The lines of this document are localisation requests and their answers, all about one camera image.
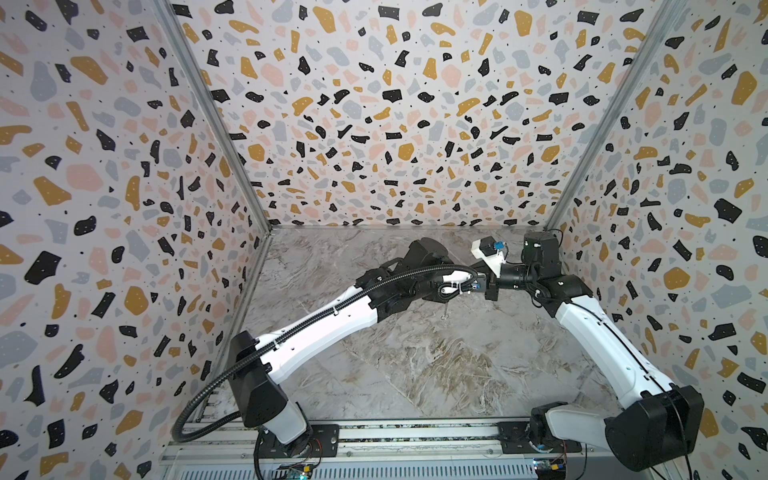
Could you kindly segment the left aluminium corner post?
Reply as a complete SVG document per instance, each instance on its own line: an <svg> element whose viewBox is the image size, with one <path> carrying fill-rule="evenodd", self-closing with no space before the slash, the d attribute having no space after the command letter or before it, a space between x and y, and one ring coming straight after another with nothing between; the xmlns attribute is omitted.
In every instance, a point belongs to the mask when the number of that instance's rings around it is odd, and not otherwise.
<svg viewBox="0 0 768 480"><path fill-rule="evenodd" d="M185 40L183 29L173 11L172 3L164 0L152 2L155 16L158 19L165 36L168 38L171 49L176 55L181 69L184 71L192 92L197 99L200 109L209 124L213 137L223 150L223 156L242 191L249 210L254 218L254 223L262 234L268 235L271 226L264 214L262 205L255 194L248 175L243 168L229 132L216 109L210 90L203 79L199 65L194 54Z"/></svg>

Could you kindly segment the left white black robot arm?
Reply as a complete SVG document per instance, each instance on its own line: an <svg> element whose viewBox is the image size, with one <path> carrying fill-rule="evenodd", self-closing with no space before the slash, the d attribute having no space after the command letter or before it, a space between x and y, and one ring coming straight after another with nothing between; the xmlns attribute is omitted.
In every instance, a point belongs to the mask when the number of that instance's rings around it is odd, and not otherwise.
<svg viewBox="0 0 768 480"><path fill-rule="evenodd" d="M347 336L407 310L416 300L446 303L472 281L473 274L455 265L442 244L422 238L411 242L405 256L366 271L304 318L259 337L238 333L230 341L226 366L260 356L227 379L236 417L247 428L271 429L284 445L307 437L306 416L282 389L283 381Z"/></svg>

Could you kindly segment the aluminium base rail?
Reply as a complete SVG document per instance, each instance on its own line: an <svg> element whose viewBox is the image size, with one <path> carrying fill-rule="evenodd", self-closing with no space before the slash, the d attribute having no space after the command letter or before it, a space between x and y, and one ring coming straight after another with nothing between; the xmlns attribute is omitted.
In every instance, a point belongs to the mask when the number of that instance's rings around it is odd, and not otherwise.
<svg viewBox="0 0 768 480"><path fill-rule="evenodd" d="M536 479L533 460L563 457L566 479L685 479L684 465L668 462L633 472L606 449L581 444L578 454L503 454L496 424L522 418L329 420L339 424L333 458L260 458L257 430L226 426L186 444L170 444L158 479L282 479L281 465L315 463L312 479Z"/></svg>

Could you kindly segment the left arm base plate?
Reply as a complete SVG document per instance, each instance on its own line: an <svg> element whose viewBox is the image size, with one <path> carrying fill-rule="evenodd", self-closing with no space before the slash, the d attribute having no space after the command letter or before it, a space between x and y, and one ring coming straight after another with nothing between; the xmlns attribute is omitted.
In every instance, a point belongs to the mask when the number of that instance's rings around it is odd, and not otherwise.
<svg viewBox="0 0 768 480"><path fill-rule="evenodd" d="M307 433L287 445L280 443L273 433L265 433L258 454L266 459L333 458L337 456L339 441L339 424L310 424Z"/></svg>

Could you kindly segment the right aluminium corner post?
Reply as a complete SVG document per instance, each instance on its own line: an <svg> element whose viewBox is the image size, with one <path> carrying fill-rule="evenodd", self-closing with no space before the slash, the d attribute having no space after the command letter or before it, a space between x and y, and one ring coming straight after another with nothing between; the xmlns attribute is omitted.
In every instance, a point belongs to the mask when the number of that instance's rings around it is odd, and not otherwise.
<svg viewBox="0 0 768 480"><path fill-rule="evenodd" d="M619 120L623 109L633 98L633 92L644 79L657 50L664 43L667 34L672 30L675 22L684 12L686 5L687 1L685 0L661 2L659 11L649 26L646 38L642 41L633 59L633 63L629 66L624 80L610 101L603 118L598 123L595 133L587 144L581 159L570 174L563 193L545 224L545 229L555 229L565 219L568 209L578 194L581 185L586 181L586 177L594 166L614 124Z"/></svg>

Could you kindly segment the electronics board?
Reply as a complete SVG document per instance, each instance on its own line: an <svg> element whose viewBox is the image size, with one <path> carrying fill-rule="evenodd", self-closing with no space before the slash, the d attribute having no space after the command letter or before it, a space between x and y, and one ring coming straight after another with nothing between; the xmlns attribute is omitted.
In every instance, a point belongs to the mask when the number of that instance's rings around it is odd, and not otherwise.
<svg viewBox="0 0 768 480"><path fill-rule="evenodd" d="M315 463L295 463L281 465L281 478L285 480L311 480L317 465Z"/></svg>
<svg viewBox="0 0 768 480"><path fill-rule="evenodd" d="M565 480L567 477L567 462L563 457L534 459L533 468L537 480Z"/></svg>

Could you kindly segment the aluminium corner post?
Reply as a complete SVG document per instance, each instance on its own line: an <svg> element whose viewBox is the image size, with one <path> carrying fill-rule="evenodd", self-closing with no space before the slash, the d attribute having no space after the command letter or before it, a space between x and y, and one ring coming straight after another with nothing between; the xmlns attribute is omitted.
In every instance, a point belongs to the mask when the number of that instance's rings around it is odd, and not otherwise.
<svg viewBox="0 0 768 480"><path fill-rule="evenodd" d="M595 133L587 144L581 159L570 174L563 193L545 224L545 229L555 229L565 219L568 209L578 194L581 185L586 181L586 177L594 166L614 124L619 120L623 109L633 98L633 92L644 79L657 50L664 43L667 34L672 30L675 22L684 12L686 5L687 1L685 0L661 2L659 11L649 26L646 38L642 41L633 59L633 63L629 66L624 80L610 101L603 118L598 123Z"/></svg>
<svg viewBox="0 0 768 480"><path fill-rule="evenodd" d="M223 156L242 191L249 210L254 218L254 223L262 234L268 235L271 226L264 214L262 205L255 194L248 175L243 168L229 132L216 109L210 90L203 79L199 65L194 54L185 40L183 29L173 11L172 3L164 0L152 2L155 16L158 19L165 36L168 38L171 49L176 55L181 69L184 71L192 92L197 99L200 109L209 124L213 137L223 150Z"/></svg>

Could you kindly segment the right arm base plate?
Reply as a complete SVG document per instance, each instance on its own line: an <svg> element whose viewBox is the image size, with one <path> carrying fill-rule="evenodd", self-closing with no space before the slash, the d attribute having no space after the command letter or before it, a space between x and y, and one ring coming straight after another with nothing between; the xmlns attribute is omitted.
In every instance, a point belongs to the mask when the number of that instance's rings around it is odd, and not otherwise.
<svg viewBox="0 0 768 480"><path fill-rule="evenodd" d="M534 440L529 422L501 421L496 424L497 440L503 454L578 454L583 451L580 443L571 440Z"/></svg>

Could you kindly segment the left electronics board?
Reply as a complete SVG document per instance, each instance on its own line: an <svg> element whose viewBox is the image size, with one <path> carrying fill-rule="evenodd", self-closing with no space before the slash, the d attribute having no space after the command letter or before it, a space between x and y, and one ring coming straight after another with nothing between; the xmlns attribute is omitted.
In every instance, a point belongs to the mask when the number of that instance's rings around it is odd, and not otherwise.
<svg viewBox="0 0 768 480"><path fill-rule="evenodd" d="M281 478L285 480L311 480L317 465L315 463L295 463L281 465Z"/></svg>

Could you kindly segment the right electronics board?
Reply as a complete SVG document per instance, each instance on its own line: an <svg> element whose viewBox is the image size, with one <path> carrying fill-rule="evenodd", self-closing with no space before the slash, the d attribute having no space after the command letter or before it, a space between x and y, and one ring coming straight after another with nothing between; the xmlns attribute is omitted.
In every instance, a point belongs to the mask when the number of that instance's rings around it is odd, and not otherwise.
<svg viewBox="0 0 768 480"><path fill-rule="evenodd" d="M567 477L567 462L563 457L534 459L533 468L537 480L565 480Z"/></svg>

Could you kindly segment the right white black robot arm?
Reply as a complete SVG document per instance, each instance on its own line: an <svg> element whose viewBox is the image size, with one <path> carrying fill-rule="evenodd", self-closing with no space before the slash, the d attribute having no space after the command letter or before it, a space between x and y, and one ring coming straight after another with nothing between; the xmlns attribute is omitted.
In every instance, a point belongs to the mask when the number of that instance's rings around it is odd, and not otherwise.
<svg viewBox="0 0 768 480"><path fill-rule="evenodd" d="M504 245L492 237L472 244L472 254L487 269L485 296L501 290L526 292L568 330L608 380L621 411L602 415L565 402L532 409L528 427L538 450L573 441L609 450L634 472L688 458L704 411L702 395L679 386L655 367L619 331L586 283L562 271L560 241L551 231L525 235L521 260L507 260Z"/></svg>

